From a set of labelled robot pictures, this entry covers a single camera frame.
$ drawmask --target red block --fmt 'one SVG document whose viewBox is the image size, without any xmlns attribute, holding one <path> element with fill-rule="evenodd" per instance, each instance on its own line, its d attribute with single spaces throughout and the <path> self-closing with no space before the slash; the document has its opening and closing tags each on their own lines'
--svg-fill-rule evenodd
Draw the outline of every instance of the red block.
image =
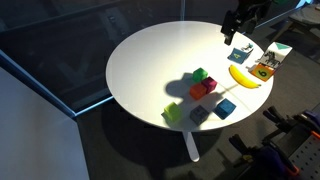
<svg viewBox="0 0 320 180">
<path fill-rule="evenodd" d="M 202 85 L 202 83 L 197 83 L 190 87 L 190 95 L 193 97 L 193 99 L 198 100 L 202 98 L 204 95 L 206 95 L 207 88 Z"/>
<path fill-rule="evenodd" d="M 201 83 L 202 83 L 202 85 L 204 85 L 207 88 L 207 91 L 206 91 L 207 94 L 212 92 L 218 84 L 217 81 L 212 79 L 210 76 L 207 77 L 206 79 L 202 80 Z"/>
</svg>

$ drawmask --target wall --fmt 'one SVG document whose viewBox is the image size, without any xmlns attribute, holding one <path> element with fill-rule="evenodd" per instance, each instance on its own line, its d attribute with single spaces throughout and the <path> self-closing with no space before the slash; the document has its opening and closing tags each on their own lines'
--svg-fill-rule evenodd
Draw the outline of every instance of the wall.
<svg viewBox="0 0 320 180">
<path fill-rule="evenodd" d="M 76 122 L 0 68 L 0 177 L 89 179 Z"/>
</svg>

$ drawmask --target table top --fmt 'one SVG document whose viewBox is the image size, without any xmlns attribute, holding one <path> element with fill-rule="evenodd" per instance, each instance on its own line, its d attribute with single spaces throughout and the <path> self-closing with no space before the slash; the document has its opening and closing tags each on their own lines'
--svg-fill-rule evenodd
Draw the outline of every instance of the table top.
<svg viewBox="0 0 320 180">
<path fill-rule="evenodd" d="M 252 67 L 263 55 L 262 49 L 246 36 L 236 33 L 232 44 L 224 44 L 221 26 L 205 22 L 178 21 L 154 25 L 129 36 L 111 54 L 106 68 L 106 80 L 115 100 L 138 119 L 174 131 L 202 131 L 231 125 L 251 115 L 268 98 L 273 77 L 267 82 L 254 77 Z M 254 50 L 243 64 L 227 57 L 234 47 L 248 43 Z M 234 64 L 244 75 L 261 84 L 248 89 L 230 75 Z M 189 95 L 195 84 L 192 73 L 199 67 L 218 82 L 216 89 L 200 100 Z M 227 98 L 236 105 L 226 119 L 221 120 L 213 109 Z M 164 108 L 175 102 L 182 110 L 182 119 L 167 121 Z M 190 111 L 203 106 L 210 115 L 200 126 L 190 118 Z"/>
</svg>

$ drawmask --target glass wall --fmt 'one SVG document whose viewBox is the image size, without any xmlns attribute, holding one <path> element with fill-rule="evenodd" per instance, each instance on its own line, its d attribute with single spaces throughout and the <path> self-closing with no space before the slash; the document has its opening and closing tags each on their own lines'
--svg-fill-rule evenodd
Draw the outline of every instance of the glass wall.
<svg viewBox="0 0 320 180">
<path fill-rule="evenodd" d="M 272 7 L 270 19 L 299 1 Z M 0 49 L 74 112 L 110 97 L 109 56 L 129 35 L 180 20 L 222 24 L 238 0 L 0 0 Z"/>
</svg>

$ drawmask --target dark floor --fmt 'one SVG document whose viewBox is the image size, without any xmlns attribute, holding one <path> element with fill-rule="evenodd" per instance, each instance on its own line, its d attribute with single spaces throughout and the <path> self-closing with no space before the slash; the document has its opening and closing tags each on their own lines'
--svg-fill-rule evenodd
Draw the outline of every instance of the dark floor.
<svg viewBox="0 0 320 180">
<path fill-rule="evenodd" d="M 275 30 L 271 25 L 256 29 L 249 37 L 263 50 Z M 240 157 L 228 138 L 238 133 L 248 146 L 260 145 L 276 129 L 262 116 L 274 105 L 283 115 L 312 109 L 320 102 L 320 64 L 310 52 L 319 49 L 296 32 L 285 33 L 278 42 L 293 46 L 275 74 L 271 94 L 250 117 L 234 125 L 193 133 L 200 160 L 192 162 L 181 133 L 151 127 L 108 102 L 78 118 L 90 179 L 207 180 L 234 179 L 244 167 L 233 168 Z"/>
</svg>

